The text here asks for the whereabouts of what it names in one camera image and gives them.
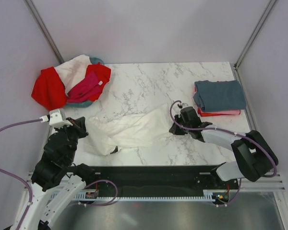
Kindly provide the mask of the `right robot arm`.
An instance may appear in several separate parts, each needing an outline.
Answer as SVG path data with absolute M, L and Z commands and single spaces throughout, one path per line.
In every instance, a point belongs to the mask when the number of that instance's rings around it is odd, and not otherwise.
M 169 110 L 173 120 L 170 133 L 177 136 L 189 134 L 195 140 L 215 144 L 233 152 L 235 161 L 225 162 L 213 169 L 210 183 L 214 188 L 222 188 L 229 180 L 238 178 L 256 182 L 261 177 L 269 177 L 267 173 L 271 170 L 271 176 L 276 175 L 278 158 L 258 131 L 235 133 L 211 122 L 203 122 L 195 109 L 184 103 L 178 104 L 180 112 L 173 115 L 173 106 Z

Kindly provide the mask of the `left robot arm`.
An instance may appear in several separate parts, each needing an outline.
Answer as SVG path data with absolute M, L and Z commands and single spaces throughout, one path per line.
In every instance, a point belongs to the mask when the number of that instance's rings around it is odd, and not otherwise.
M 11 230 L 50 230 L 84 188 L 96 183 L 94 171 L 86 164 L 73 165 L 78 141 L 88 136 L 85 118 L 63 118 L 47 115 L 40 118 L 55 129 L 44 146 L 41 160 L 36 164 L 31 180 L 8 172 L 4 174 L 20 181 L 28 190 L 26 204 L 9 227 Z

